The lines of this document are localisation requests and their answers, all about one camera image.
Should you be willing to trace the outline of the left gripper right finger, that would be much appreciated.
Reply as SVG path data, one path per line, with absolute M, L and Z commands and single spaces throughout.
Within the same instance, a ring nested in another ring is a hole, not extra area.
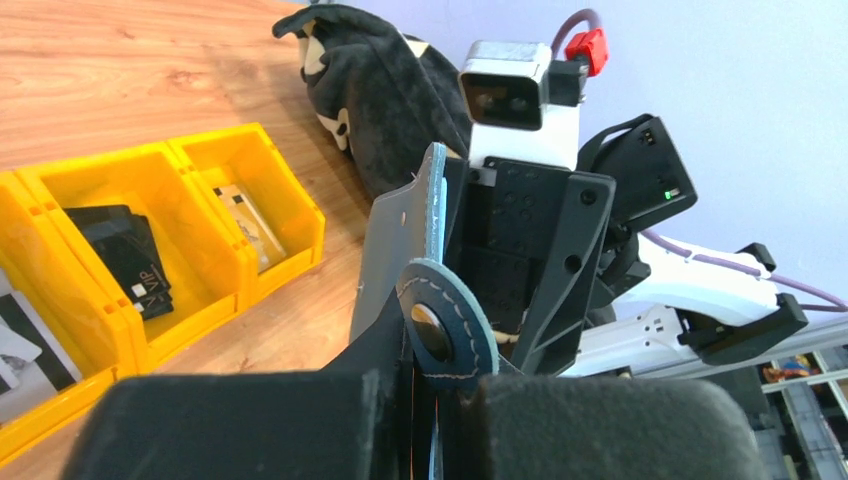
M 523 375 L 442 403 L 440 479 L 765 479 L 753 430 L 703 380 Z

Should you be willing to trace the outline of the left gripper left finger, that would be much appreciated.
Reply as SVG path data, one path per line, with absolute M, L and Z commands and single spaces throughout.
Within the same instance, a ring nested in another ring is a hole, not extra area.
M 315 371 L 150 375 L 97 403 L 66 479 L 406 479 L 403 315 L 376 321 Z

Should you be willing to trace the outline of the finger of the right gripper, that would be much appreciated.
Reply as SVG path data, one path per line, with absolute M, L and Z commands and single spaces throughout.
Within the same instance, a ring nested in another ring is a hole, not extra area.
M 615 191 L 609 176 L 571 172 L 546 257 L 511 362 L 525 374 L 558 375 L 573 365 Z

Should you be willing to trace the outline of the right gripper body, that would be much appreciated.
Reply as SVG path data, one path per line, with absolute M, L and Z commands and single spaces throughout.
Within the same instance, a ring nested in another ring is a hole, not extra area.
M 453 254 L 497 332 L 522 330 L 562 200 L 566 168 L 489 159 L 473 171 Z

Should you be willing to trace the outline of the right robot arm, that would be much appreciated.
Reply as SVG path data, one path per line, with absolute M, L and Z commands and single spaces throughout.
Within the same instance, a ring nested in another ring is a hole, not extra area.
M 695 199 L 657 116 L 583 146 L 571 117 L 537 131 L 477 123 L 453 261 L 494 342 L 524 372 L 737 366 L 809 320 L 773 284 L 763 245 L 722 253 L 654 232 Z

